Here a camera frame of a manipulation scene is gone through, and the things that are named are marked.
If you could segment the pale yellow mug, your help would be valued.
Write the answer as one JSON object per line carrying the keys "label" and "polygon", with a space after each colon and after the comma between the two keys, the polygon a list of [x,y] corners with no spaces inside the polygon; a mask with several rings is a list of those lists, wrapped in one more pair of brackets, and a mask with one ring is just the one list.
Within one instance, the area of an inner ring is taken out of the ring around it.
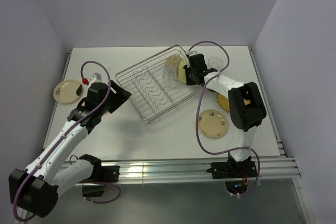
{"label": "pale yellow mug", "polygon": [[187,58],[181,60],[179,64],[178,71],[177,71],[177,79],[181,83],[186,83],[186,74],[185,74],[184,66],[187,66],[188,64],[189,64],[189,60]]}

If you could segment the clear faceted drinking glass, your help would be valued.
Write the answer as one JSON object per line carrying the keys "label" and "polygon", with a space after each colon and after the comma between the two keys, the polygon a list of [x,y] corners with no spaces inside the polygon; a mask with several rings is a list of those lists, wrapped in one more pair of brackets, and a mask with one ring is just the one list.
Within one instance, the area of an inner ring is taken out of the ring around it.
{"label": "clear faceted drinking glass", "polygon": [[162,74],[163,82],[177,81],[177,70],[174,66],[165,66]]}

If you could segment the white ceramic bowl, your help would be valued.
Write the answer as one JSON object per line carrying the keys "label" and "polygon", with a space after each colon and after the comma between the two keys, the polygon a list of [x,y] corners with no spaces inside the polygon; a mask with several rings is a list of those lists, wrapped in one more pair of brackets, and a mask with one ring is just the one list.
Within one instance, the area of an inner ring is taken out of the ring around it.
{"label": "white ceramic bowl", "polygon": [[166,58],[164,66],[172,66],[178,71],[181,61],[182,58],[178,54],[173,54]]}

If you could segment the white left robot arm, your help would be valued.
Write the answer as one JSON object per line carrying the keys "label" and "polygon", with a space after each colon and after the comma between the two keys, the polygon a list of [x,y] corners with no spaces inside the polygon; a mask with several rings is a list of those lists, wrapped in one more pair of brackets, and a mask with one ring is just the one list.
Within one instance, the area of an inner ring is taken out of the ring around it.
{"label": "white left robot arm", "polygon": [[17,208],[33,216],[45,217],[53,210],[58,198],[75,184],[88,180],[99,182],[102,177],[101,159],[83,154],[74,165],[60,171],[65,159],[101,122],[106,113],[123,105],[131,93],[114,81],[92,83],[87,95],[70,112],[67,120],[50,145],[25,169],[10,174],[9,192],[13,213],[18,221],[25,219]]}

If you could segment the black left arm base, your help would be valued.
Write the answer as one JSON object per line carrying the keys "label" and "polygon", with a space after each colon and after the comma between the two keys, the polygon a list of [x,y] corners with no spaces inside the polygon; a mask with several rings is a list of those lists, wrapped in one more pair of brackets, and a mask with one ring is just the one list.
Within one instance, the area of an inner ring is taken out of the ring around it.
{"label": "black left arm base", "polygon": [[102,197],[108,183],[116,183],[119,180],[120,166],[118,165],[107,165],[103,166],[101,159],[94,157],[89,154],[84,154],[80,157],[76,155],[71,155],[69,158],[70,165],[73,165],[74,162],[72,159],[75,158],[77,161],[80,159],[89,161],[93,164],[93,174],[88,178],[89,182],[100,182],[98,186],[83,186],[82,195],[86,198],[98,198]]}

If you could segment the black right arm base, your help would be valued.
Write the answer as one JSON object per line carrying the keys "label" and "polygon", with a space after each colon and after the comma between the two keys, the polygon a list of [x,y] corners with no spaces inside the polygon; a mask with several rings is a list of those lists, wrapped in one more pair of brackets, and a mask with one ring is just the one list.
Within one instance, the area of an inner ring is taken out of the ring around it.
{"label": "black right arm base", "polygon": [[258,184],[259,180],[259,163],[255,163],[249,156],[244,161],[235,161],[228,154],[228,159],[225,162],[212,162],[210,168],[206,170],[212,175],[212,179],[224,179],[225,187],[228,194],[233,197],[240,198],[249,190],[249,178],[255,178],[253,185]]}

